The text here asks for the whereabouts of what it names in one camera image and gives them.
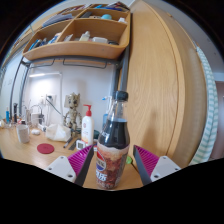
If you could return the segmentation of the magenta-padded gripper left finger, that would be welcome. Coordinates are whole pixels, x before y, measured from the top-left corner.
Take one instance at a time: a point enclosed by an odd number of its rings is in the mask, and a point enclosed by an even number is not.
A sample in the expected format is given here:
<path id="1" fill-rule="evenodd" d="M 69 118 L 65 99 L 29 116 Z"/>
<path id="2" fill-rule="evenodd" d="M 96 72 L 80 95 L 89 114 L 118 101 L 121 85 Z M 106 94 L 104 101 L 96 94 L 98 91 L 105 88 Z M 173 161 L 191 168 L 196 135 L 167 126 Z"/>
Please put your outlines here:
<path id="1" fill-rule="evenodd" d="M 93 147 L 87 146 L 69 157 L 59 156 L 46 168 L 46 171 L 78 186 L 82 186 L 85 182 L 93 155 Z"/>

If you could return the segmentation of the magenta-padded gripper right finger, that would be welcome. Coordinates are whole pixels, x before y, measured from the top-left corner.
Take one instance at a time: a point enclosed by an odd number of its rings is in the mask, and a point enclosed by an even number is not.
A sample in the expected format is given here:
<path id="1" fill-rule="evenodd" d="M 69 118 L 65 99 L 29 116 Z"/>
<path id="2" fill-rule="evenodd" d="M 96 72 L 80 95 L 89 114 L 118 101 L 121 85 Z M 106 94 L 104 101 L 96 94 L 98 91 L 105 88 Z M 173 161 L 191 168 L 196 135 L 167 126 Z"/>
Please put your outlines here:
<path id="1" fill-rule="evenodd" d="M 180 170 L 180 167 L 169 157 L 158 157 L 137 145 L 133 146 L 133 155 L 137 163 L 141 181 L 144 185 Z"/>

